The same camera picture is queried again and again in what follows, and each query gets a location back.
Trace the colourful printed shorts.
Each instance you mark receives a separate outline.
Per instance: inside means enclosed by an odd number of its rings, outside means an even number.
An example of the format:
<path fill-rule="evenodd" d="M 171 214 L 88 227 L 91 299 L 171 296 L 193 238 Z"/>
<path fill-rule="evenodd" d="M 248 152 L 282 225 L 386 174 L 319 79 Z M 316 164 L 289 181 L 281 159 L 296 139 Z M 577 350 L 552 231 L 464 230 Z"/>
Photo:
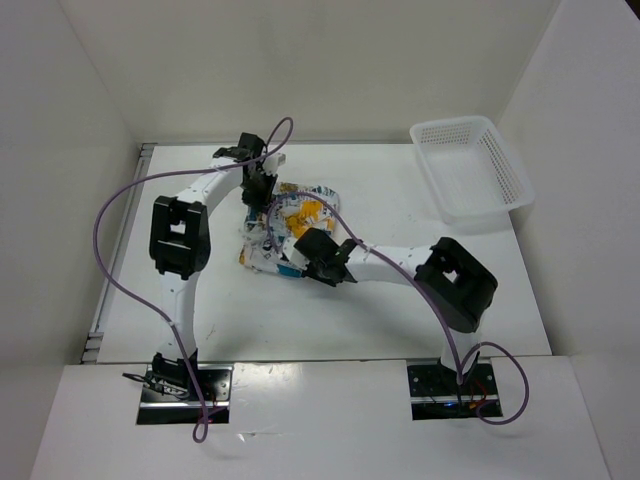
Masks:
<path fill-rule="evenodd" d="M 311 227 L 332 234 L 336 219 L 326 206 L 310 197 L 296 195 L 279 202 L 270 217 L 269 226 L 266 226 L 266 212 L 249 207 L 242 227 L 239 263 L 260 273 L 300 278 L 302 271 L 275 252 L 270 238 L 281 246 L 286 238 L 298 239 Z"/>

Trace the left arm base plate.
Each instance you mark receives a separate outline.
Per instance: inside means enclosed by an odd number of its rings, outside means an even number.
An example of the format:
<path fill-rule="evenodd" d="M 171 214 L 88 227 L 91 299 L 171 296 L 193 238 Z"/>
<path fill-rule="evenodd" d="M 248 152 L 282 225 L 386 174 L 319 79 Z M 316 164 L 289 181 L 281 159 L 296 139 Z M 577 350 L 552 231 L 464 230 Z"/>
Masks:
<path fill-rule="evenodd" d="M 230 364 L 199 364 L 196 372 L 208 410 L 209 424 L 227 424 L 234 367 Z M 155 378 L 151 368 L 142 383 L 137 425 L 193 425 L 202 417 L 199 397 L 192 386 L 173 385 Z"/>

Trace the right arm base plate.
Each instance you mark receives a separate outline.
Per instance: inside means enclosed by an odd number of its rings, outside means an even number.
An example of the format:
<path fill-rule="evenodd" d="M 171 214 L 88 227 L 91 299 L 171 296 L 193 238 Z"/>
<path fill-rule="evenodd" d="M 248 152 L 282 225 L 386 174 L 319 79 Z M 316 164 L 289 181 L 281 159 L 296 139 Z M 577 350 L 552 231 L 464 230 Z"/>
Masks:
<path fill-rule="evenodd" d="M 481 361 L 469 372 L 462 386 L 455 373 L 438 361 L 409 362 L 407 378 L 414 421 L 467 419 L 477 416 L 502 418 L 497 383 L 488 361 Z"/>

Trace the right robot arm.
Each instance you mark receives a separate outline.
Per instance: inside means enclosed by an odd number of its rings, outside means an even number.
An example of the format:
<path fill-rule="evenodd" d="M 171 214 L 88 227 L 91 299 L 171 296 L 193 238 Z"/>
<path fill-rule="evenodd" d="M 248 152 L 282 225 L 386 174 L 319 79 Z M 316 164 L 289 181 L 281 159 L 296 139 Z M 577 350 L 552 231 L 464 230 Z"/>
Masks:
<path fill-rule="evenodd" d="M 431 247 L 375 247 L 354 239 L 338 244 L 325 231 L 310 228 L 299 239 L 285 241 L 283 257 L 304 277 L 332 287 L 344 282 L 413 287 L 445 335 L 440 385 L 460 393 L 473 382 L 478 330 L 498 281 L 455 239 L 442 237 Z"/>

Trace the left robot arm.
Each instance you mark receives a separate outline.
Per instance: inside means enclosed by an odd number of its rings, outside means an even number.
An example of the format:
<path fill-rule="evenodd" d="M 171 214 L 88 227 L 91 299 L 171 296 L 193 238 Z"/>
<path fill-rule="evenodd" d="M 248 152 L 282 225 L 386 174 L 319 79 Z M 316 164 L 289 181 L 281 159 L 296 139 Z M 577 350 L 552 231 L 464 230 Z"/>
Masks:
<path fill-rule="evenodd" d="M 149 253 L 161 275 L 161 311 L 178 333 L 152 360 L 152 381 L 163 381 L 175 398 L 185 400 L 200 385 L 194 334 L 196 286 L 211 255 L 209 216 L 225 197 L 243 190 L 245 204 L 263 209 L 271 201 L 280 157 L 262 160 L 263 139 L 243 133 L 238 144 L 218 149 L 210 173 L 200 175 L 175 196 L 159 196 L 152 208 Z"/>

